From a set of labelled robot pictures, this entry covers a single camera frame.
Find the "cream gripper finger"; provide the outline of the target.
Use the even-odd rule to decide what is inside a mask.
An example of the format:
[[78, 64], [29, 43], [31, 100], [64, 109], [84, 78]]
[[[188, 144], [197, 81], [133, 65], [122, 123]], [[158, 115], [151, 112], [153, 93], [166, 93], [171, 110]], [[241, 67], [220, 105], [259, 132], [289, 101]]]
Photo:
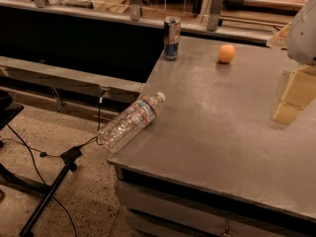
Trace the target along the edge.
[[287, 37], [291, 24], [285, 25], [267, 41], [267, 47], [287, 49]]
[[292, 124], [316, 98], [316, 66], [299, 65], [289, 73], [287, 84], [279, 98], [273, 120]]

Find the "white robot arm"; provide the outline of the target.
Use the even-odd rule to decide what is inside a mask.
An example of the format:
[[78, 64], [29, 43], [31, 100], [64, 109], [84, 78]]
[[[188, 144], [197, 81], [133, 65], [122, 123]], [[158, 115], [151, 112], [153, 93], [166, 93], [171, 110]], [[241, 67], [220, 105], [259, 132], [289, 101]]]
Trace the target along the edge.
[[316, 0], [308, 0], [267, 46], [285, 48], [288, 57], [299, 63], [289, 73], [272, 115], [275, 122], [290, 125], [316, 99]]

